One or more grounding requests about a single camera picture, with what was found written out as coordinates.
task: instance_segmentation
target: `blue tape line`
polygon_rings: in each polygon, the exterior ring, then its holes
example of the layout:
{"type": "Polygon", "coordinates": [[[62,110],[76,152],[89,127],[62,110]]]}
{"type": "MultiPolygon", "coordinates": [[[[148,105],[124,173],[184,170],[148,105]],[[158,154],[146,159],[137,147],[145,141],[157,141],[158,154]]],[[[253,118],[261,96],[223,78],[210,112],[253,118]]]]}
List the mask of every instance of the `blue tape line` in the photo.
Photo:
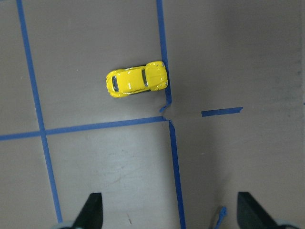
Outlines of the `blue tape line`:
{"type": "Polygon", "coordinates": [[[0,135],[0,141],[27,138],[27,137],[38,137],[38,136],[40,136],[39,131],[10,134],[10,135],[0,135]]]}
{"type": "Polygon", "coordinates": [[[227,208],[226,207],[222,207],[220,212],[219,212],[219,216],[218,216],[218,221],[217,221],[217,224],[215,226],[214,229],[219,229],[224,217],[227,215],[227,208]]]}
{"type": "Polygon", "coordinates": [[[211,111],[201,111],[202,117],[208,117],[213,115],[227,115],[227,114],[235,114],[240,113],[243,107],[234,107],[234,108],[227,108],[227,109],[220,109],[220,110],[211,110],[211,111]]]}
{"type": "Polygon", "coordinates": [[[181,229],[185,229],[186,225],[185,225],[183,198],[182,198],[182,190],[181,190],[181,182],[180,182],[180,171],[179,171],[179,160],[178,160],[178,151],[177,151],[176,131],[175,131],[175,127],[173,126],[171,121],[169,121],[168,124],[169,124],[170,137],[171,137],[171,147],[172,147],[172,156],[173,156],[173,173],[174,173],[174,176],[175,176],[178,210],[179,210],[179,218],[180,218],[180,227],[181,227],[181,229]]]}
{"type": "Polygon", "coordinates": [[[172,103],[172,92],[171,92],[171,83],[170,83],[170,78],[169,78],[168,60],[167,60],[167,48],[166,48],[166,37],[165,37],[162,0],[157,0],[157,13],[158,13],[161,57],[162,57],[162,61],[165,64],[165,68],[167,71],[167,77],[168,77],[168,86],[165,89],[166,105],[160,109],[160,113],[161,113],[172,103]]]}
{"type": "Polygon", "coordinates": [[[84,130],[103,129],[103,128],[111,128],[111,127],[128,126],[128,125],[139,125],[139,124],[156,123],[156,122],[164,122],[164,121],[166,121],[165,118],[163,118],[162,116],[158,116],[158,117],[150,117],[150,118],[140,118],[140,119],[117,121],[117,122],[109,122],[109,123],[96,123],[96,124],[56,128],[56,129],[46,130],[46,134],[56,135],[56,134],[63,134],[63,133],[77,132],[84,130]]]}
{"type": "Polygon", "coordinates": [[[41,105],[40,105],[40,100],[39,100],[39,95],[38,95],[37,83],[36,83],[36,78],[35,78],[35,72],[34,72],[31,48],[30,48],[29,37],[28,37],[28,32],[27,32],[27,27],[26,27],[26,22],[25,22],[25,17],[24,17],[22,0],[16,0],[16,2],[17,2],[17,8],[18,8],[18,14],[19,14],[19,20],[20,20],[21,33],[22,33],[22,38],[23,38],[23,45],[24,45],[24,50],[25,50],[25,55],[26,55],[28,70],[29,70],[29,75],[30,75],[30,83],[31,83],[31,87],[32,87],[33,97],[34,97],[36,115],[37,115],[37,119],[38,119],[40,135],[41,135],[42,147],[43,147],[44,157],[45,157],[46,164],[47,164],[47,170],[48,170],[48,175],[49,175],[49,180],[50,180],[50,185],[51,185],[51,190],[52,190],[52,195],[53,195],[53,201],[54,201],[57,221],[60,223],[60,222],[62,222],[61,208],[59,205],[59,199],[58,199],[55,178],[54,178],[54,173],[53,173],[53,168],[52,168],[52,163],[51,163],[49,146],[48,146],[47,136],[46,136],[43,118],[42,118],[41,105]]]}

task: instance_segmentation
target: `scratch mark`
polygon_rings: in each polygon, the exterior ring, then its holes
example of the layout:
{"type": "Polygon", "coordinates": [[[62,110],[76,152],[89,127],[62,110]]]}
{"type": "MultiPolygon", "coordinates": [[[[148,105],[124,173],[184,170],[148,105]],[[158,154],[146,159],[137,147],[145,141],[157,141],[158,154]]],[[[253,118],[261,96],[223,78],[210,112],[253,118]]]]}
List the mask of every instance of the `scratch mark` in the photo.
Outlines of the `scratch mark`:
{"type": "Polygon", "coordinates": [[[131,224],[132,224],[132,220],[130,219],[129,214],[128,214],[128,213],[126,213],[126,214],[127,214],[127,217],[128,217],[129,223],[130,223],[130,225],[131,225],[131,224]]]}

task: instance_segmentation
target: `yellow car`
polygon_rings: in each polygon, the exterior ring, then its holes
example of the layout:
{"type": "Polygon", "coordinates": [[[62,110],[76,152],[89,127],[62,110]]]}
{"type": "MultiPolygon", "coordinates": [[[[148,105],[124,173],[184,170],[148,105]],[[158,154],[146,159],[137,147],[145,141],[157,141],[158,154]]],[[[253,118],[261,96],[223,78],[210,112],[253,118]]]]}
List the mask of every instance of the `yellow car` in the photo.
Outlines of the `yellow car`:
{"type": "Polygon", "coordinates": [[[162,61],[145,66],[118,69],[108,73],[106,86],[112,97],[120,98],[146,91],[158,91],[167,87],[167,73],[162,61]]]}

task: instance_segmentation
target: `torn blue tape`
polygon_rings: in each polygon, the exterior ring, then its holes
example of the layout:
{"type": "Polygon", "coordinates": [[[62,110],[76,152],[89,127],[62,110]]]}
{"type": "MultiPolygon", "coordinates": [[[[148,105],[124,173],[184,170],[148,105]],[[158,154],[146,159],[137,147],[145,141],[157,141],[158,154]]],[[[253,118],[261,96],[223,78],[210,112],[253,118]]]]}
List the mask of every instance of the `torn blue tape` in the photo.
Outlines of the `torn blue tape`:
{"type": "Polygon", "coordinates": [[[234,107],[234,108],[227,108],[227,109],[220,109],[220,110],[210,110],[210,111],[201,111],[202,117],[208,117],[213,115],[228,115],[228,114],[235,114],[240,113],[243,107],[234,107]]]}
{"type": "Polygon", "coordinates": [[[48,171],[48,175],[49,175],[50,186],[51,186],[51,191],[52,191],[52,195],[53,195],[53,201],[54,201],[57,221],[60,223],[60,222],[62,222],[61,208],[60,208],[56,184],[55,184],[55,178],[54,178],[54,173],[53,173],[53,168],[52,168],[52,163],[51,163],[47,136],[45,133],[44,122],[43,122],[43,118],[42,118],[41,105],[40,105],[40,100],[39,100],[39,95],[38,95],[38,88],[37,88],[37,83],[36,83],[36,78],[35,78],[35,72],[34,72],[30,42],[29,42],[29,37],[28,37],[28,32],[27,32],[27,27],[26,27],[26,22],[25,22],[25,16],[24,16],[24,11],[23,11],[23,5],[22,5],[21,0],[16,0],[16,3],[17,3],[17,8],[18,8],[18,15],[19,15],[19,20],[20,20],[20,27],[21,27],[24,51],[25,51],[28,71],[29,71],[29,75],[30,75],[30,83],[31,83],[31,87],[32,87],[33,97],[34,97],[36,115],[37,115],[37,119],[38,119],[39,130],[40,130],[41,142],[42,142],[44,157],[46,160],[47,171],[48,171]]]}
{"type": "Polygon", "coordinates": [[[160,109],[160,113],[161,113],[168,106],[170,106],[172,104],[172,92],[171,92],[171,83],[170,83],[170,78],[169,78],[168,60],[167,60],[167,48],[166,48],[166,37],[165,37],[165,25],[164,25],[162,0],[157,0],[157,13],[158,13],[161,57],[162,57],[162,61],[164,62],[164,65],[165,65],[165,68],[167,71],[167,78],[168,78],[168,86],[165,89],[166,105],[160,109]]]}
{"type": "Polygon", "coordinates": [[[39,131],[10,134],[10,135],[0,135],[0,141],[21,139],[21,138],[28,138],[28,137],[38,137],[38,136],[40,136],[39,131]]]}
{"type": "Polygon", "coordinates": [[[214,229],[219,229],[222,221],[224,220],[224,217],[227,215],[227,208],[226,207],[222,207],[220,212],[219,212],[219,216],[218,216],[218,221],[216,223],[216,226],[214,229]]]}
{"type": "Polygon", "coordinates": [[[173,157],[173,174],[175,177],[175,184],[176,184],[176,194],[177,194],[177,202],[178,202],[180,228],[185,229],[186,224],[185,224],[182,189],[181,189],[181,182],[180,182],[176,131],[175,131],[175,127],[173,126],[172,122],[169,121],[168,123],[169,123],[169,129],[170,129],[170,137],[171,137],[171,147],[172,147],[172,157],[173,157]]]}
{"type": "Polygon", "coordinates": [[[164,122],[164,121],[167,121],[164,117],[157,116],[157,117],[139,118],[139,119],[124,120],[124,121],[109,122],[109,123],[95,123],[88,125],[77,125],[71,127],[56,128],[56,129],[46,130],[46,134],[56,135],[56,134],[63,134],[69,132],[120,127],[120,126],[128,126],[128,125],[139,125],[139,124],[156,123],[156,122],[164,122]]]}

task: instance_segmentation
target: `yellow toy car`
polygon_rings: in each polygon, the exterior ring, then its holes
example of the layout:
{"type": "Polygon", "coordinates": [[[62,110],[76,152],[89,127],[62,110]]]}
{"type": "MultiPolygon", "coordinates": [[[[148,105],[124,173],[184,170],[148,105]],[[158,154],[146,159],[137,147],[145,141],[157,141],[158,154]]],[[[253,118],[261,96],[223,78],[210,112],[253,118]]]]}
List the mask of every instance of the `yellow toy car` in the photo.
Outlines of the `yellow toy car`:
{"type": "Polygon", "coordinates": [[[145,66],[118,69],[108,73],[106,86],[112,97],[120,98],[146,91],[158,91],[167,87],[167,73],[162,61],[145,66]]]}

